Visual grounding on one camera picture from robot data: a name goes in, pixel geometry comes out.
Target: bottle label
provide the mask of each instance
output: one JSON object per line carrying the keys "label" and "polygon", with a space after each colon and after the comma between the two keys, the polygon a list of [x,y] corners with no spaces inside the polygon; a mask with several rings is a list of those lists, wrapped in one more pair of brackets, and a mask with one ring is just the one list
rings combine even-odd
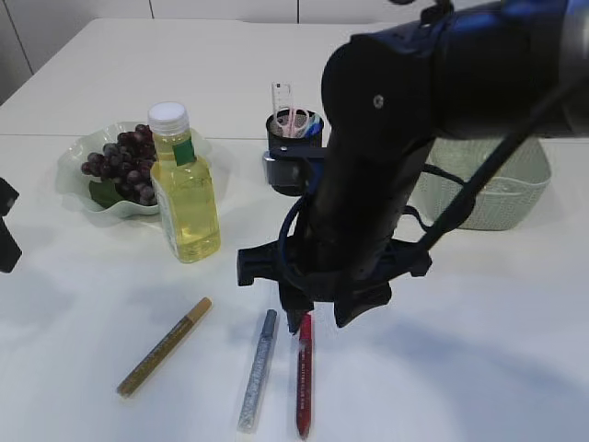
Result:
{"label": "bottle label", "polygon": [[169,199],[167,198],[161,184],[157,182],[156,177],[152,175],[152,184],[157,196],[157,205],[159,205],[159,213],[162,216],[162,226],[164,227],[164,234],[167,239],[169,247],[172,248],[174,255],[178,258],[178,243],[176,242],[176,229],[174,228],[174,221],[172,220],[172,211],[170,210]]}
{"label": "bottle label", "polygon": [[176,165],[182,166],[184,164],[194,162],[194,146],[192,145],[192,138],[174,145],[174,158],[176,159]]}

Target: bowl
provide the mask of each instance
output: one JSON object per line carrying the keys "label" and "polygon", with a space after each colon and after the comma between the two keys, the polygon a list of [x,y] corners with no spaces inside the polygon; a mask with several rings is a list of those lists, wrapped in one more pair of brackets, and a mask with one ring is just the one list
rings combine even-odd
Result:
{"label": "bowl", "polygon": [[[437,140],[428,163],[468,180],[500,141]],[[508,230],[517,226],[536,205],[550,178],[542,145],[536,138],[526,140],[479,194],[475,209],[460,228]],[[418,208],[435,220],[460,190],[450,180],[422,173],[413,197]]]}
{"label": "bowl", "polygon": [[[92,214],[104,214],[126,218],[133,215],[157,215],[159,206],[144,206],[131,201],[119,201],[108,209],[94,202],[90,198],[88,184],[100,179],[84,175],[80,167],[87,161],[88,154],[92,152],[102,153],[102,147],[106,143],[116,143],[117,135],[121,132],[135,130],[135,126],[142,122],[115,122],[93,134],[78,138],[75,143],[57,161],[57,176],[55,189],[64,197],[73,197],[80,205],[81,210]],[[196,131],[191,129],[192,142],[199,151],[210,151],[208,142]]]}

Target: grapes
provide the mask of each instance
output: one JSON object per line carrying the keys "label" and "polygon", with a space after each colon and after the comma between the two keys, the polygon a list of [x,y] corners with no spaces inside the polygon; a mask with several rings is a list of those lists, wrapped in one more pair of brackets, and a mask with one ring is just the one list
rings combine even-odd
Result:
{"label": "grapes", "polygon": [[126,182],[123,182],[117,186],[117,192],[123,198],[128,198],[133,195],[133,188]]}
{"label": "grapes", "polygon": [[137,124],[135,126],[135,131],[140,134],[151,136],[151,129],[149,129],[149,126],[146,126],[145,124]]}
{"label": "grapes", "polygon": [[99,177],[100,176],[100,164],[99,163],[90,163],[90,171],[92,172],[92,176]]}
{"label": "grapes", "polygon": [[139,173],[137,170],[132,170],[127,174],[127,182],[129,184],[138,184],[139,182],[141,182],[141,173]]}
{"label": "grapes", "polygon": [[92,165],[89,162],[84,163],[81,169],[84,175],[92,175]]}
{"label": "grapes", "polygon": [[122,163],[122,156],[115,155],[113,157],[110,157],[109,162],[110,162],[111,166],[113,166],[114,168],[117,168]]}
{"label": "grapes", "polygon": [[141,164],[139,164],[139,168],[137,169],[139,171],[139,173],[141,173],[141,176],[144,180],[149,180],[150,176],[151,176],[151,166],[145,164],[143,161]]}
{"label": "grapes", "polygon": [[100,165],[100,177],[101,178],[112,178],[114,174],[114,169],[108,163],[103,163]]}
{"label": "grapes", "polygon": [[119,154],[119,148],[114,143],[106,143],[104,147],[102,147],[102,151],[106,158]]}
{"label": "grapes", "polygon": [[104,155],[102,154],[97,154],[96,152],[92,152],[90,155],[88,155],[88,162],[89,163],[102,163],[104,161]]}
{"label": "grapes", "polygon": [[131,143],[131,136],[129,135],[129,132],[123,132],[123,133],[117,135],[117,141],[119,142],[119,144],[121,146],[130,144]]}
{"label": "grapes", "polygon": [[133,132],[133,140],[136,145],[142,145],[146,141],[145,136],[140,132]]}
{"label": "grapes", "polygon": [[122,163],[119,166],[119,176],[126,179],[131,170],[133,170],[133,165],[131,163]]}
{"label": "grapes", "polygon": [[151,200],[156,193],[154,192],[154,188],[151,186],[144,186],[142,190],[139,191],[139,195],[146,200]]}
{"label": "grapes", "polygon": [[135,185],[133,186],[133,188],[135,189],[135,191],[136,191],[137,193],[141,194],[141,191],[144,189],[144,187],[145,187],[146,185],[147,185],[147,184],[145,184],[144,182],[138,182],[137,184],[135,184]]}
{"label": "grapes", "polygon": [[151,168],[156,159],[149,126],[137,124],[134,132],[117,135],[117,143],[106,143],[102,154],[92,152],[80,167],[85,175],[111,181],[126,200],[145,206],[156,205]]}

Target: green basket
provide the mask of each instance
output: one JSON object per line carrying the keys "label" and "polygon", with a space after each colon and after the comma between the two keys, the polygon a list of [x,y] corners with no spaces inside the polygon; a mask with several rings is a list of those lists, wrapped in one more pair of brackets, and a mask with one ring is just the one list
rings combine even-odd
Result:
{"label": "green basket", "polygon": [[[468,180],[500,140],[436,141],[428,163]],[[523,143],[477,197],[473,213],[460,227],[473,230],[508,230],[529,214],[550,182],[550,164],[536,138]],[[454,200],[461,186],[422,173],[413,201],[435,220]]]}

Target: red pen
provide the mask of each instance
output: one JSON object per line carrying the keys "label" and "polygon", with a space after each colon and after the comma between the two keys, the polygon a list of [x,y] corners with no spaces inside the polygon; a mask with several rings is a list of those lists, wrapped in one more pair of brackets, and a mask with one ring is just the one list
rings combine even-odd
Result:
{"label": "red pen", "polygon": [[299,332],[298,377],[296,380],[296,427],[301,438],[311,428],[311,380],[313,373],[313,328],[311,315],[303,317]]}

